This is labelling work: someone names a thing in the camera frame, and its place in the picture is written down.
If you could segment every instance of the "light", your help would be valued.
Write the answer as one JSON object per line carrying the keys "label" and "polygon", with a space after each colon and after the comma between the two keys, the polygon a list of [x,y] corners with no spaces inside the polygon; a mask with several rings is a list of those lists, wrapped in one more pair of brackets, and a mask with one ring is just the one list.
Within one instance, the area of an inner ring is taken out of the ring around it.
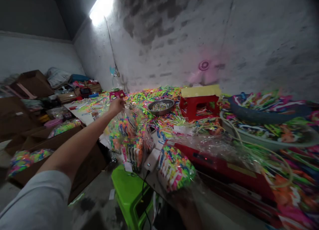
{"label": "light", "polygon": [[96,0],[90,13],[93,25],[99,25],[111,13],[112,7],[113,0]]}

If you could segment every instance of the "red stool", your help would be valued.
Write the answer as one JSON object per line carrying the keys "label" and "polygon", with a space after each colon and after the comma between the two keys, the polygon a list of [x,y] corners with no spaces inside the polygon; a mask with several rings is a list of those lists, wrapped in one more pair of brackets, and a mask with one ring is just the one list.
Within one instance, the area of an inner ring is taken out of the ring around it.
{"label": "red stool", "polygon": [[119,90],[119,91],[115,91],[115,92],[110,92],[110,100],[112,99],[111,98],[112,96],[115,96],[115,97],[117,96],[117,97],[123,99],[126,95],[125,95],[123,90]]}
{"label": "red stool", "polygon": [[[179,108],[182,112],[182,115],[184,117],[188,118],[188,122],[191,122],[193,120],[200,120],[205,118],[211,118],[211,117],[218,117],[219,116],[219,107],[217,106],[217,101],[219,97],[216,95],[210,95],[210,96],[200,96],[200,97],[188,97],[188,98],[180,98],[179,102]],[[210,106],[209,102],[215,102],[215,108],[213,109]],[[210,110],[213,114],[212,115],[196,115],[196,108],[198,104],[206,104],[206,108]]]}

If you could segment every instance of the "pink container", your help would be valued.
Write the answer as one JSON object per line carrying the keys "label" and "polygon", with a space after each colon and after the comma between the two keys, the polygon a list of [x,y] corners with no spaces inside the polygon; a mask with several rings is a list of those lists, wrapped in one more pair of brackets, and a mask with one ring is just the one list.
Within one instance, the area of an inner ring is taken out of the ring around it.
{"label": "pink container", "polygon": [[54,126],[57,126],[57,125],[59,125],[59,124],[62,124],[62,119],[50,120],[50,121],[46,122],[46,123],[44,124],[44,126],[45,126],[47,129],[49,129],[49,128],[54,127]]}

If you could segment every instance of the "gray sleeve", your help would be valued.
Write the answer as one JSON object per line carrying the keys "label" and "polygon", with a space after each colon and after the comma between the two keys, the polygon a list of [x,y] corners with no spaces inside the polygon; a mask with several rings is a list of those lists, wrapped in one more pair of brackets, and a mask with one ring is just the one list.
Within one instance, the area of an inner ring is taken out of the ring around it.
{"label": "gray sleeve", "polygon": [[64,229],[70,190],[62,172],[36,174],[0,213],[0,229]]}

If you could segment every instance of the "concrete floor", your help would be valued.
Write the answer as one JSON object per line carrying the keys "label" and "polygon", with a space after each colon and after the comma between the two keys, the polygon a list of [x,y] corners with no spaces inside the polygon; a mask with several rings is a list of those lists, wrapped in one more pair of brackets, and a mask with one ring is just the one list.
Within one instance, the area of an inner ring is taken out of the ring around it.
{"label": "concrete floor", "polygon": [[[109,200],[113,183],[113,168],[109,165],[84,190],[84,196],[69,208],[74,230],[126,230],[127,225],[117,201]],[[19,189],[5,181],[7,170],[0,169],[0,211],[19,193]]]}

